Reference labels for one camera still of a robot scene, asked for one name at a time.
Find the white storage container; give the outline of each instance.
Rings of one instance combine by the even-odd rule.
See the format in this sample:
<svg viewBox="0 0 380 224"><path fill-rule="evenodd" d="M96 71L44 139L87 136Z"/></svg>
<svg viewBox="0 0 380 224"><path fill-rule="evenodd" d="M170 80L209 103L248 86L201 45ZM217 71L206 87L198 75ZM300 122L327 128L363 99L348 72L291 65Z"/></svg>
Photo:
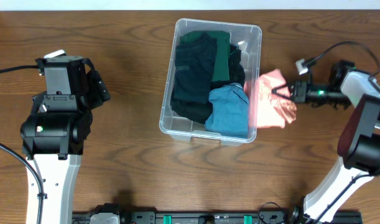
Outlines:
<svg viewBox="0 0 380 224"><path fill-rule="evenodd" d="M218 139L222 144L239 146L242 143L253 142L256 138L256 127L250 126L247 138L234 138L222 136L220 133L205 131L203 124L191 121L179 116L172 111L170 97L174 87L175 76L175 49L180 37L195 30L222 30L231 34L231 44L238 45L242 50L241 65L244 67L246 79L257 80L259 78L260 52L262 41L262 30L255 25L232 24L226 22L199 21L194 19L179 19L176 23L175 35L173 38L172 54L170 56L169 70L165 86L164 102L160 112L159 128L169 134L174 139L191 140L192 137ZM249 99L249 109L256 109L253 99Z"/></svg>

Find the wood surface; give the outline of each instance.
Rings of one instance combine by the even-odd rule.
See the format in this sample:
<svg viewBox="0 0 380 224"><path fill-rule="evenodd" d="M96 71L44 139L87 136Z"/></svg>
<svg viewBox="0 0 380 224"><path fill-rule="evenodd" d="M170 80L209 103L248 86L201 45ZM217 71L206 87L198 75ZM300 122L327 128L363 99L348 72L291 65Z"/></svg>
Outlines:
<svg viewBox="0 0 380 224"><path fill-rule="evenodd" d="M111 101L93 112L74 211L106 202L160 211L257 210L268 201L289 208L335 163L351 108L299 105L294 123L260 129L252 144L240 147L163 134L160 109L175 23L183 17L258 25L261 74L279 68L289 80L301 78L296 60L342 40L367 44L380 59L380 11L0 12L0 69L33 65L65 49L90 58L111 92ZM332 63L342 58L376 69L361 49L342 47L318 62L315 81L326 83ZM30 98L44 90L35 70L0 75L0 141L19 153ZM26 208L25 168L0 150L0 223L24 223ZM358 209L365 223L380 223L380 177L342 208Z"/></svg>

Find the blue cloth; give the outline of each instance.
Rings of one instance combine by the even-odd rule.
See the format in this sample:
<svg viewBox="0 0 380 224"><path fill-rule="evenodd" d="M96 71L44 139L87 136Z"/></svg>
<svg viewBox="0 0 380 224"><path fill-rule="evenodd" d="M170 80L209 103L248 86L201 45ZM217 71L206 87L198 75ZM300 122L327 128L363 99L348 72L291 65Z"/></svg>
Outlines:
<svg viewBox="0 0 380 224"><path fill-rule="evenodd" d="M224 136L246 138L248 135L249 100L239 83L232 83L209 93L213 112L205 129Z"/></svg>

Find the pink cloth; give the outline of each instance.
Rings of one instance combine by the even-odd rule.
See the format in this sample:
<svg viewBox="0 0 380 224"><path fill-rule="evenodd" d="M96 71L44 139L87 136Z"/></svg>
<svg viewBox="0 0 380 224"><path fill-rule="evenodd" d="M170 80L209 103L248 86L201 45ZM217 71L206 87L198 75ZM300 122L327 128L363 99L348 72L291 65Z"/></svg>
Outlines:
<svg viewBox="0 0 380 224"><path fill-rule="evenodd" d="M244 91L252 105L249 108L250 127L284 128L285 121L290 124L296 119L295 103L271 93L273 88L284 84L286 81L279 69L261 75L256 82L250 80L245 83ZM289 89L281 88L278 93L289 96Z"/></svg>

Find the green strip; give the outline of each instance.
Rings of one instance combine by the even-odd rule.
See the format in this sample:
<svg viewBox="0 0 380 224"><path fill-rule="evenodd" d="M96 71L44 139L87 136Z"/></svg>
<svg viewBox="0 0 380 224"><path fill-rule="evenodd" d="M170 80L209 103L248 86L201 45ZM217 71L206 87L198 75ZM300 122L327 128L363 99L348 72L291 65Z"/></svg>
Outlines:
<svg viewBox="0 0 380 224"><path fill-rule="evenodd" d="M170 215L164 215L164 224L172 224L172 217Z"/></svg>
<svg viewBox="0 0 380 224"><path fill-rule="evenodd" d="M244 224L252 224L252 216L244 215Z"/></svg>

